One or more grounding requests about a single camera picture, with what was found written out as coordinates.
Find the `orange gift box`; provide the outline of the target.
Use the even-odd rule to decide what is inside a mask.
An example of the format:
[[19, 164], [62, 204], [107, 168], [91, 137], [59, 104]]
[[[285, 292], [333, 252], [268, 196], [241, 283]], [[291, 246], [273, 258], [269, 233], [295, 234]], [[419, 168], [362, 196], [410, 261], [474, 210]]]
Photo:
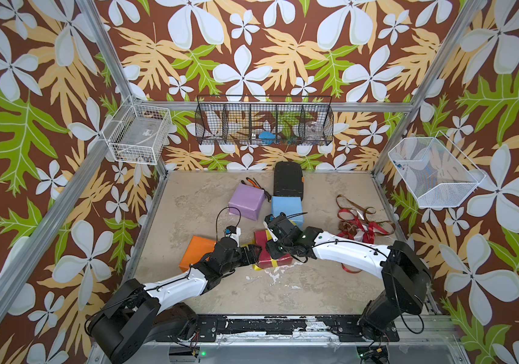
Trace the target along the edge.
[[199, 262], [207, 253], [211, 253], [216, 242], [207, 238], [193, 236], [181, 261], [179, 268], [182, 272], [189, 270], [190, 266]]

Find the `purple gift box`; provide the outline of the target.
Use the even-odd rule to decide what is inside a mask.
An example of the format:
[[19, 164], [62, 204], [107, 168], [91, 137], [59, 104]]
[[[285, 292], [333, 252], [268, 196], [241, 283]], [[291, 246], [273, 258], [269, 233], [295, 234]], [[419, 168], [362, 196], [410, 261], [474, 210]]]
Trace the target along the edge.
[[231, 215], [240, 215], [242, 218], [257, 221], [264, 201], [264, 190], [239, 184], [228, 203], [227, 210]]

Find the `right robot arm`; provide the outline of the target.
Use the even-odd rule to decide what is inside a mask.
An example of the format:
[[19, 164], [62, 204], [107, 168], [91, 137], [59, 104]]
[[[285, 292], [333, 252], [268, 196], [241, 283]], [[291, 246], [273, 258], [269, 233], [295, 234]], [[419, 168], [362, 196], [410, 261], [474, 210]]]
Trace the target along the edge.
[[365, 244], [321, 228], [302, 230], [284, 213], [267, 215], [264, 226], [271, 235], [266, 249], [274, 259], [289, 254], [296, 258], [339, 262], [383, 281], [385, 289], [367, 304], [357, 322], [364, 338], [387, 338], [396, 318], [405, 313], [422, 313], [432, 275], [407, 243]]

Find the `light blue gift box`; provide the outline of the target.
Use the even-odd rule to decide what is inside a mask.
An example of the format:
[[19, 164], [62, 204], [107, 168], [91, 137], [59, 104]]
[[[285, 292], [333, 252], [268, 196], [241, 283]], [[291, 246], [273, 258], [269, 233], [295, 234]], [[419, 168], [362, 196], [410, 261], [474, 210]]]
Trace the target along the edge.
[[272, 197], [271, 213], [274, 217], [284, 213], [299, 228], [303, 227], [304, 215], [300, 197]]

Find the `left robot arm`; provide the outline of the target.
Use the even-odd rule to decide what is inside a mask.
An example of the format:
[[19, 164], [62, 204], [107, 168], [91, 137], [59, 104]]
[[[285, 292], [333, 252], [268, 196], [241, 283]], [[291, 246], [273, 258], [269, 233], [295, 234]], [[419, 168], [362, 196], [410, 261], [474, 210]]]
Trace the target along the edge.
[[184, 301], [215, 288], [237, 268], [259, 262], [262, 247], [240, 247], [223, 237], [211, 253], [173, 278], [143, 285], [132, 278], [90, 317], [86, 333], [112, 363], [128, 361], [144, 343], [157, 338], [190, 338], [198, 319]]

